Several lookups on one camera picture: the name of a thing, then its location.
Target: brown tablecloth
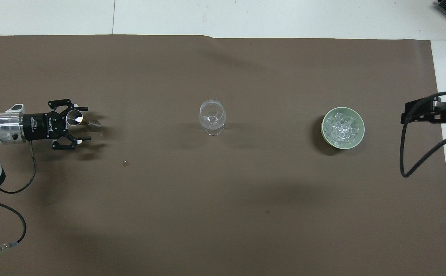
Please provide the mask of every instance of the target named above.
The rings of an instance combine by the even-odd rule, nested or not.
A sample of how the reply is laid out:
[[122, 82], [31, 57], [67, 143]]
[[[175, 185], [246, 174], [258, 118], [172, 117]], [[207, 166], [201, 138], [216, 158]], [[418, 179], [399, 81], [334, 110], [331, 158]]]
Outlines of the brown tablecloth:
[[[70, 98], [104, 129], [75, 151], [34, 142], [34, 183], [0, 192], [28, 223], [0, 275], [446, 275], [443, 152], [398, 169], [404, 104], [435, 92], [428, 41], [1, 36], [0, 112]], [[366, 125], [347, 151], [319, 132], [338, 106]], [[407, 140], [411, 166], [441, 131]], [[2, 187], [23, 186], [28, 146], [0, 158]], [[0, 243], [20, 227], [0, 208]]]

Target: bowl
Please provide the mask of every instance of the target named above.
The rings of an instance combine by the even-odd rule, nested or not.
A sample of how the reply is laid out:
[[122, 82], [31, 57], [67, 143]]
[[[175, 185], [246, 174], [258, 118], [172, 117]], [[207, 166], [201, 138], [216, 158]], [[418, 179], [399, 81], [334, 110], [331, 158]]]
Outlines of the bowl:
[[[354, 118], [354, 122], [352, 124], [352, 126], [354, 127], [359, 127], [359, 133], [356, 134], [356, 141], [353, 143], [344, 143], [343, 146], [335, 146], [330, 140], [328, 140], [328, 138], [326, 137], [325, 133], [323, 132], [323, 124], [325, 124], [325, 119], [329, 116], [329, 115], [335, 115], [337, 112], [340, 112], [342, 114], [344, 114], [345, 116], [351, 116]], [[330, 110], [329, 112], [327, 112], [327, 114], [325, 115], [325, 117], [323, 117], [323, 120], [321, 121], [321, 125], [320, 125], [320, 131], [321, 131], [321, 135], [323, 136], [323, 139], [325, 139], [325, 141], [338, 149], [351, 149], [357, 145], [359, 145], [359, 143], [361, 143], [361, 141], [363, 141], [364, 138], [364, 121], [363, 118], [361, 118], [361, 116], [354, 110], [352, 110], [351, 108], [346, 108], [346, 107], [338, 107], [338, 108], [334, 108], [332, 110]]]

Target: black cable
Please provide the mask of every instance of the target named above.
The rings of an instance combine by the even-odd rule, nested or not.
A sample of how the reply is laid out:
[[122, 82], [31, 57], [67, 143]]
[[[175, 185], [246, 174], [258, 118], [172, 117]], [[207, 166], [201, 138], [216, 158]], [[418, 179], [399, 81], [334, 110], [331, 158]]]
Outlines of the black cable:
[[7, 206], [7, 205], [5, 205], [3, 203], [0, 203], [0, 206], [3, 207], [3, 208], [8, 209], [10, 211], [12, 211], [13, 213], [15, 213], [20, 218], [20, 221], [21, 221], [21, 223], [23, 225], [23, 232], [21, 233], [21, 237], [16, 241], [16, 243], [21, 242], [21, 240], [23, 240], [23, 238], [25, 237], [25, 233], [27, 232], [27, 224], [25, 223], [25, 219], [23, 219], [23, 217], [21, 216], [21, 214], [17, 210], [11, 208], [10, 206]]
[[400, 173], [402, 174], [403, 177], [409, 177], [412, 173], [414, 173], [414, 171], [419, 166], [421, 166], [422, 163], [424, 163], [424, 161], [426, 159], [428, 159], [429, 156], [433, 155], [433, 153], [436, 152], [436, 150], [438, 150], [439, 148], [441, 148], [442, 146], [444, 146], [446, 144], [446, 139], [442, 140], [440, 143], [437, 143], [437, 145], [435, 145], [432, 149], [430, 149], [428, 152], [426, 152], [426, 154], [423, 157], [421, 157], [421, 159], [419, 159], [419, 161], [417, 161], [417, 163], [407, 173], [405, 173], [405, 168], [403, 167], [403, 148], [405, 146], [405, 133], [407, 132], [407, 124], [409, 124], [410, 119], [412, 119], [412, 115], [414, 115], [414, 112], [416, 112], [416, 110], [421, 105], [424, 105], [426, 102], [432, 100], [435, 97], [444, 96], [444, 95], [446, 95], [446, 92], [439, 92], [439, 93], [433, 94], [431, 96], [427, 96], [426, 98], [419, 100], [410, 109], [407, 116], [405, 116], [405, 121], [403, 123], [403, 128], [402, 128], [402, 137], [400, 139]]
[[19, 192], [25, 190], [32, 183], [32, 181], [34, 180], [35, 173], [37, 172], [37, 162], [35, 161], [35, 157], [34, 157], [34, 149], [32, 147], [32, 141], [29, 141], [28, 145], [30, 147], [30, 155], [32, 156], [32, 161], [34, 162], [34, 172], [32, 173], [32, 177], [30, 178], [30, 181], [28, 181], [27, 185], [23, 186], [20, 190], [16, 190], [14, 192], [9, 192], [9, 191], [3, 190], [0, 187], [0, 191], [4, 192], [6, 194], [18, 194]]

